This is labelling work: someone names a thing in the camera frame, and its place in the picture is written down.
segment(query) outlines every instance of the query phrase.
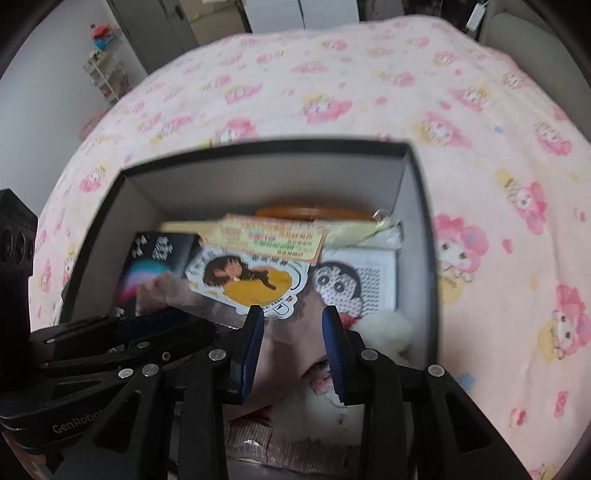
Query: pink blanket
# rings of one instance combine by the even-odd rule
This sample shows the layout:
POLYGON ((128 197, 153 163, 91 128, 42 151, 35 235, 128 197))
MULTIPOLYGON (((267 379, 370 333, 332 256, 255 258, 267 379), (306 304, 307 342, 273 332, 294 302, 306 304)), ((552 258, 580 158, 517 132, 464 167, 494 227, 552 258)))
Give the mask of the pink blanket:
POLYGON ((43 210, 33 328, 59 315, 122 168, 305 135, 413 143, 437 238, 440 362, 549 478, 591 418, 591 145, 510 58, 436 18, 241 35, 152 74, 88 136, 43 210))

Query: pink cartoon character print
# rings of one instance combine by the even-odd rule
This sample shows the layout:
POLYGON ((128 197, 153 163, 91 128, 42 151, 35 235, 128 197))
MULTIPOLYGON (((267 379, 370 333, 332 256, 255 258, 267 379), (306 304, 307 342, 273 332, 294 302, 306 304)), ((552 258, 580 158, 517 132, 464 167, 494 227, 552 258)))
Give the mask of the pink cartoon character print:
POLYGON ((273 60, 277 60, 280 59, 283 55, 285 55, 287 52, 285 50, 279 50, 279 51, 274 51, 272 53, 265 53, 263 55, 259 55, 256 58, 256 62, 259 65, 264 65, 266 63, 269 63, 270 61, 273 60))
POLYGON ((535 125, 535 135, 544 151, 551 155, 566 157, 573 149, 573 144, 546 122, 535 125))
POLYGON ((429 37, 417 37, 407 39, 407 43, 413 47, 425 48, 429 45, 429 37))
POLYGON ((105 178, 105 174, 105 166, 94 168, 86 177, 84 177, 84 180, 80 182, 80 191, 90 193, 100 188, 100 183, 102 179, 105 178))
POLYGON ((544 232, 546 223, 546 203, 544 191, 538 182, 523 186, 508 170, 500 168, 496 171, 497 184, 505 191, 508 200, 534 235, 544 232))
POLYGON ((162 141, 163 139, 169 137, 173 133, 177 132, 179 129, 188 125, 193 121, 193 118, 188 115, 180 115, 175 117, 168 122, 165 122, 162 125, 160 131, 150 139, 150 143, 152 145, 162 141))
POLYGON ((72 271, 74 270, 74 263, 76 262, 76 244, 70 244, 68 246, 67 257, 64 260, 64 268, 61 277, 62 287, 70 281, 72 277, 72 271))
POLYGON ((346 114, 353 104, 327 95, 311 95, 304 99, 304 116, 309 124, 325 124, 346 114))
POLYGON ((449 93, 455 100, 473 112, 482 112, 486 102, 491 97, 491 89, 488 85, 452 89, 449 93))
POLYGON ((231 80, 232 79, 230 78, 229 75, 220 75, 214 81, 203 85, 201 87, 201 90, 204 92, 208 92, 209 90, 214 90, 216 88, 220 88, 220 87, 223 87, 224 85, 227 85, 228 83, 230 83, 231 80))
POLYGON ((51 289, 51 264, 49 260, 45 263, 43 267, 43 272, 41 272, 41 276, 39 277, 39 289, 45 293, 49 292, 51 289))
POLYGON ((425 119, 414 124, 411 130, 428 145, 472 148, 472 142, 461 130, 437 112, 427 112, 425 119))
POLYGON ((319 61, 309 61, 301 63, 297 67, 291 69, 294 73, 324 73, 328 72, 328 68, 319 61))
POLYGON ((374 74, 377 75, 384 82, 397 87, 412 87, 414 85, 414 76, 409 72, 385 72, 384 70, 374 70, 374 74))
POLYGON ((230 88, 229 90, 226 90, 226 92, 225 92, 226 103, 228 105, 231 105, 233 103, 240 102, 241 100, 244 100, 245 98, 249 98, 249 97, 253 96, 254 94, 260 92, 261 89, 262 89, 262 83, 259 83, 258 85, 253 85, 252 87, 237 86, 237 87, 230 88))
POLYGON ((519 90, 530 84, 530 78, 520 70, 511 70, 501 77, 501 83, 511 90, 519 90))
POLYGON ((252 140, 257 137, 256 125, 247 118, 232 118, 210 140, 210 146, 228 145, 252 140))
POLYGON ((574 355, 591 339, 591 320, 579 291, 566 285, 556 287, 553 318, 538 334, 538 346, 546 361, 564 360, 574 355))
POLYGON ((488 252, 486 234, 462 218, 441 213, 433 219, 439 270, 439 291, 444 304, 455 304, 474 280, 482 256, 488 252))
POLYGON ((462 57, 452 51, 438 51, 431 61, 436 67, 447 67, 449 64, 461 59, 462 57))
POLYGON ((319 47, 325 50, 343 51, 347 50, 347 42, 345 40, 319 40, 317 42, 319 47))

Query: sticker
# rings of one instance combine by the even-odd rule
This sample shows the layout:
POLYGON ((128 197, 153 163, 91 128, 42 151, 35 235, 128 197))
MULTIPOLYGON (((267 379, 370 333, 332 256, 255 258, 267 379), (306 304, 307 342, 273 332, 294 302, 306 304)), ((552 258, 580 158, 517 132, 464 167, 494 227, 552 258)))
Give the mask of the sticker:
POLYGON ((308 281, 309 264, 203 247, 185 270, 196 293, 248 313, 260 305, 267 318, 286 319, 308 281))

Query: white cabinet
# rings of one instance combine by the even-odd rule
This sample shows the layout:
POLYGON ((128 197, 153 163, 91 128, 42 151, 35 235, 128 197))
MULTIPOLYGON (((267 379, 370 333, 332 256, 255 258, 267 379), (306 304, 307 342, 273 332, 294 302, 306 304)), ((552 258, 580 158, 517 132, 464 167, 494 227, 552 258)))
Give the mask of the white cabinet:
POLYGON ((298 0, 242 0, 253 33, 304 28, 298 0))
POLYGON ((356 0, 300 0, 300 5, 306 29, 359 23, 356 0))

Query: white wall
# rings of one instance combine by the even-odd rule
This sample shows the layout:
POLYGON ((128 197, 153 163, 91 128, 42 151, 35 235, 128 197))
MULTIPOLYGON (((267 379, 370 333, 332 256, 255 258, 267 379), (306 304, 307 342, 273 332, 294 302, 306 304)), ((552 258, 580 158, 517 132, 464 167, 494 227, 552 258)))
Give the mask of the white wall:
MULTIPOLYGON (((105 0, 64 0, 0 79, 0 189, 12 189, 37 215, 80 145, 80 127, 108 108, 83 65, 95 48, 90 25, 113 21, 105 0)), ((133 85, 146 77, 125 38, 115 55, 133 85)))

